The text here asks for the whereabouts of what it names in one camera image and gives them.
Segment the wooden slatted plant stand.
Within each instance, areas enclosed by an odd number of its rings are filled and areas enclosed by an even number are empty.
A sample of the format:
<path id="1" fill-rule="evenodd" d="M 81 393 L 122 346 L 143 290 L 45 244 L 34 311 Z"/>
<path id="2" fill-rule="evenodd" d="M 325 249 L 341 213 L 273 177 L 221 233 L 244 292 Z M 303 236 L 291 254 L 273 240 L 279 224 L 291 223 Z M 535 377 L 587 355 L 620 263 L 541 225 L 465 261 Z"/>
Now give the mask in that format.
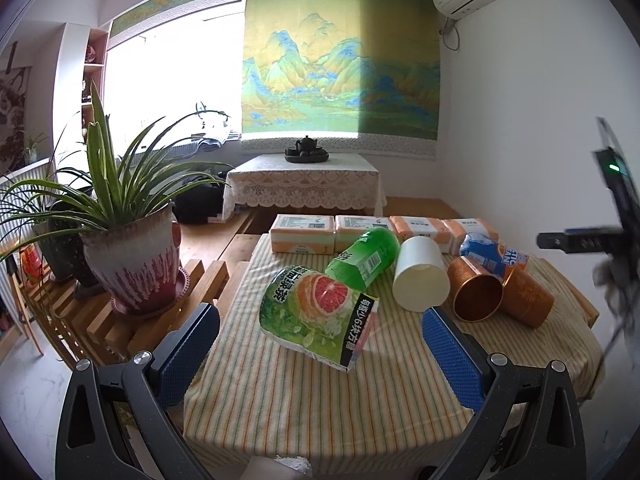
<path id="1" fill-rule="evenodd" d="M 79 300 L 72 283 L 55 284 L 47 276 L 29 285 L 18 266 L 10 266 L 6 278 L 28 336 L 36 336 L 32 326 L 38 325 L 62 361 L 72 367 L 81 359 L 114 364 L 138 351 L 153 350 L 165 335 L 183 326 L 199 304 L 233 296 L 224 291 L 229 271 L 222 260 L 204 266 L 192 259 L 186 273 L 190 278 L 186 294 L 168 310 L 131 320 L 112 309 L 107 294 Z"/>

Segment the low table lace cloth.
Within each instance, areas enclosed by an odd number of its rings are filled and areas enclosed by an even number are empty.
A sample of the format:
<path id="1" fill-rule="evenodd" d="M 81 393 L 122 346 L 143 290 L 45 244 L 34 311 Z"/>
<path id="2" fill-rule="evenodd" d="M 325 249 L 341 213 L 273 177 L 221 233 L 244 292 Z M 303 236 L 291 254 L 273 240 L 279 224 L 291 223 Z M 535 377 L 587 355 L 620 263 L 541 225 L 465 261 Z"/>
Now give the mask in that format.
<path id="1" fill-rule="evenodd" d="M 386 206 L 381 174 L 359 154 L 332 154 L 325 162 L 294 164 L 280 154 L 254 157 L 230 170 L 221 218 L 236 206 L 365 209 Z"/>

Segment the green plastic cup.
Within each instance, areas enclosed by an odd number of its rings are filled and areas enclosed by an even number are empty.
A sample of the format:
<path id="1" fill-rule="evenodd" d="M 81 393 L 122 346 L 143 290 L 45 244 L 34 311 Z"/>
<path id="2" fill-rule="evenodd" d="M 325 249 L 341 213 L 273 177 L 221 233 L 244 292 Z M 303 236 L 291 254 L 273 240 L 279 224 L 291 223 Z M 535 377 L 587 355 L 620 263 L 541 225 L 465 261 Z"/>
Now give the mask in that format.
<path id="1" fill-rule="evenodd" d="M 399 251 L 399 240 L 392 231 L 373 228 L 333 258 L 324 274 L 351 289 L 364 292 L 395 263 Z"/>

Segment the orange tissue pack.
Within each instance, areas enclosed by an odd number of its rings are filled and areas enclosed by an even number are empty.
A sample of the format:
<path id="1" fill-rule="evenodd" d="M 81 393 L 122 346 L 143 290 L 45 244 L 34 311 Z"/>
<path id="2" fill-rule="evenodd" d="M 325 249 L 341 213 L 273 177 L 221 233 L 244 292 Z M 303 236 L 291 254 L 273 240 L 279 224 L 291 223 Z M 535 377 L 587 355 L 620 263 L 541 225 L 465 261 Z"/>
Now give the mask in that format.
<path id="1" fill-rule="evenodd" d="M 452 233 L 442 220 L 426 217 L 390 216 L 390 223 L 402 242 L 411 237 L 427 237 L 438 246 L 442 254 L 450 252 Z"/>
<path id="2" fill-rule="evenodd" d="M 468 234 L 482 234 L 495 242 L 499 240 L 498 232 L 480 218 L 446 219 L 442 223 L 451 233 L 449 253 L 452 256 L 459 253 L 459 248 Z"/>

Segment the dark plant pot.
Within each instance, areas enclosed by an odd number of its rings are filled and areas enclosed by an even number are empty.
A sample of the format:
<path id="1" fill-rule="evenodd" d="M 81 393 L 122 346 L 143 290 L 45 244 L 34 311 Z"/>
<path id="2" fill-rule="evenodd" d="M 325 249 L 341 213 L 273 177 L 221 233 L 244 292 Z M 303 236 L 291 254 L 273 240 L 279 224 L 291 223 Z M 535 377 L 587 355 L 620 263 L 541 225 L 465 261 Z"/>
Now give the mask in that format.
<path id="1" fill-rule="evenodd" d="M 32 229 L 36 235 L 58 232 L 58 235 L 38 242 L 54 276 L 60 281 L 72 276 L 82 287 L 90 288 L 99 282 L 85 258 L 84 243 L 77 232 L 81 224 L 68 218 L 68 213 L 74 209 L 74 206 L 62 200 L 55 200 L 48 207 L 48 211 L 54 211 L 55 215 L 39 219 Z"/>

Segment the grapefruit label plastic cup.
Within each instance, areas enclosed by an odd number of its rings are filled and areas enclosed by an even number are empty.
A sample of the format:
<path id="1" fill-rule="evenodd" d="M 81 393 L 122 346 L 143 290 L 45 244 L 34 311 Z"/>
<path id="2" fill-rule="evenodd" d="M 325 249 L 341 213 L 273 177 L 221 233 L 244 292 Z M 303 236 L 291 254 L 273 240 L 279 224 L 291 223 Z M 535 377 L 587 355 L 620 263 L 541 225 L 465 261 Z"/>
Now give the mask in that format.
<path id="1" fill-rule="evenodd" d="M 349 372 L 378 314 L 378 298 L 306 266 L 286 266 L 259 308 L 262 331 L 281 346 Z"/>

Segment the white paper cup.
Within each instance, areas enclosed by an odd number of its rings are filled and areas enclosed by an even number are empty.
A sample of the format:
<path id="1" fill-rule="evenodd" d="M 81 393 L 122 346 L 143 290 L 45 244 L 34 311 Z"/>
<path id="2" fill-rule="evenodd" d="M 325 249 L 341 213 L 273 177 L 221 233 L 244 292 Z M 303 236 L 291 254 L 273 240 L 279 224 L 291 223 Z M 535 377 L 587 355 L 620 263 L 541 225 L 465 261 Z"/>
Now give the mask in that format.
<path id="1" fill-rule="evenodd" d="M 392 291 L 395 301 L 412 312 L 424 312 L 445 302 L 450 279 L 434 240 L 415 236 L 401 244 Z"/>

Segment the red blossom wall picture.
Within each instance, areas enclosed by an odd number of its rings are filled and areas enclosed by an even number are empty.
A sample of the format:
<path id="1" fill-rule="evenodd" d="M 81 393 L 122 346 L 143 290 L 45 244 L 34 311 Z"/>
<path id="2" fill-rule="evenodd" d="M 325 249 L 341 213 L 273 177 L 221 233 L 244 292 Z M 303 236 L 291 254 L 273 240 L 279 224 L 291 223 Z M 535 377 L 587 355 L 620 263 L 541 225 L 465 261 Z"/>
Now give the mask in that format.
<path id="1" fill-rule="evenodd" d="M 25 166 L 25 103 L 30 68 L 1 72 L 0 166 L 8 174 Z"/>

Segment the white wall shelf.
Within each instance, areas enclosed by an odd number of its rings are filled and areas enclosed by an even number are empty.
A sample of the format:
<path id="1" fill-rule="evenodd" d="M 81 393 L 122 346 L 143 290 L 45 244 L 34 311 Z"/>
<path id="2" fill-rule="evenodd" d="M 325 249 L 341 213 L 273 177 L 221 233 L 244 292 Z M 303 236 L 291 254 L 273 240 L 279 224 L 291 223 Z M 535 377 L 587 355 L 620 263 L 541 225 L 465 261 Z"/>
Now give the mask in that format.
<path id="1" fill-rule="evenodd" d="M 94 121 L 91 87 L 102 96 L 110 33 L 66 23 L 55 65 L 52 125 L 54 154 L 62 164 L 85 165 L 87 127 Z"/>

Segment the green landscape roller blind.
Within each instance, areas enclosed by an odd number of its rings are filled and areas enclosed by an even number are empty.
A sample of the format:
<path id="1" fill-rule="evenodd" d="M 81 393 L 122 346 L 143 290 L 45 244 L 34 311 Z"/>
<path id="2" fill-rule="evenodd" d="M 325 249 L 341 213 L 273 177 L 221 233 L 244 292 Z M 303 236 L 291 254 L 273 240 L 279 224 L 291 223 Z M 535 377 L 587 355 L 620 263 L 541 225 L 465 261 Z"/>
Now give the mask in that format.
<path id="1" fill-rule="evenodd" d="M 433 0 L 244 1 L 244 138 L 323 134 L 354 150 L 435 159 Z"/>

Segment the brown patterned paper cup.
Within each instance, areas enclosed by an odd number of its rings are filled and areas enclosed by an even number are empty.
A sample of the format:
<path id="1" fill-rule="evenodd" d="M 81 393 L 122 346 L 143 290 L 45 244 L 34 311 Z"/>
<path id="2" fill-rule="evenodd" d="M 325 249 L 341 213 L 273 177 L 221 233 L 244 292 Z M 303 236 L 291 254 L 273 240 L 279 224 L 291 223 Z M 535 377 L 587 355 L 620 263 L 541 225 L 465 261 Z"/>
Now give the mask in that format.
<path id="1" fill-rule="evenodd" d="M 521 268 L 514 268 L 502 285 L 500 310 L 518 322 L 539 328 L 548 318 L 554 296 Z"/>

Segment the brown paper cup open-facing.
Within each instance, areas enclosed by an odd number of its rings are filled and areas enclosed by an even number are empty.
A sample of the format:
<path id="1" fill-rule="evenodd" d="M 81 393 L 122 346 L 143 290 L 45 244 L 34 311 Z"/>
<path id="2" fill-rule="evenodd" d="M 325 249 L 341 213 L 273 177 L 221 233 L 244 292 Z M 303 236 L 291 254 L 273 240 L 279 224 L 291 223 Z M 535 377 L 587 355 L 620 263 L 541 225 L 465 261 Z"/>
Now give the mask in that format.
<path id="1" fill-rule="evenodd" d="M 500 308 L 502 283 L 478 263 L 466 257 L 456 257 L 449 263 L 447 275 L 451 309 L 461 321 L 484 321 Z"/>

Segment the far left tissue pack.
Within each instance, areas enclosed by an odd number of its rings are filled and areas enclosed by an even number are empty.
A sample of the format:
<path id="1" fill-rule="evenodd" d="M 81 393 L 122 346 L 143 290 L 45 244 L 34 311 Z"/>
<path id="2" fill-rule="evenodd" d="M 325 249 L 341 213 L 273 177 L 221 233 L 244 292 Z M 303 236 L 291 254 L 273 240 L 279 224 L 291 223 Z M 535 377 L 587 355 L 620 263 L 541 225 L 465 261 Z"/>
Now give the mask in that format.
<path id="1" fill-rule="evenodd" d="M 331 216 L 278 214 L 269 234 L 275 254 L 334 254 L 335 223 Z"/>

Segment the blue orange plastic cup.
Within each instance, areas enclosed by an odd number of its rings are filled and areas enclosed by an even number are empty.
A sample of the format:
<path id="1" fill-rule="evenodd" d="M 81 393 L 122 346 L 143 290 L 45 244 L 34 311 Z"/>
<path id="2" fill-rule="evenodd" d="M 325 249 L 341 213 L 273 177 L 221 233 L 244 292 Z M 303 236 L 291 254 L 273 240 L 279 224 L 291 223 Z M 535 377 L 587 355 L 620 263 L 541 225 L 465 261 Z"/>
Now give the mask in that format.
<path id="1" fill-rule="evenodd" d="M 529 256 L 480 233 L 468 233 L 459 248 L 459 255 L 478 263 L 499 280 L 506 280 L 515 269 L 524 270 Z"/>

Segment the striped table cloth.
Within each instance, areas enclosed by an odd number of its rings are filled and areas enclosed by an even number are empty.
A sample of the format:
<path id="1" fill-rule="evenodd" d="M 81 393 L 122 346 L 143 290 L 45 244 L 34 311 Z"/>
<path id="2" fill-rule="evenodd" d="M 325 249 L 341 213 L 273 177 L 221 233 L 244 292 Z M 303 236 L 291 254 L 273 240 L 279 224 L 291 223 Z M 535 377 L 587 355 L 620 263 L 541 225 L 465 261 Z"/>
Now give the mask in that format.
<path id="1" fill-rule="evenodd" d="M 422 337 L 422 318 L 399 307 L 393 273 L 372 285 L 380 306 L 348 372 L 284 348 L 260 328 L 262 295 L 290 264 L 258 240 L 233 304 L 184 398 L 183 434 L 210 468 L 252 456 L 304 456 L 317 474 L 364 474 L 426 462 L 465 430 L 471 412 L 451 391 Z"/>

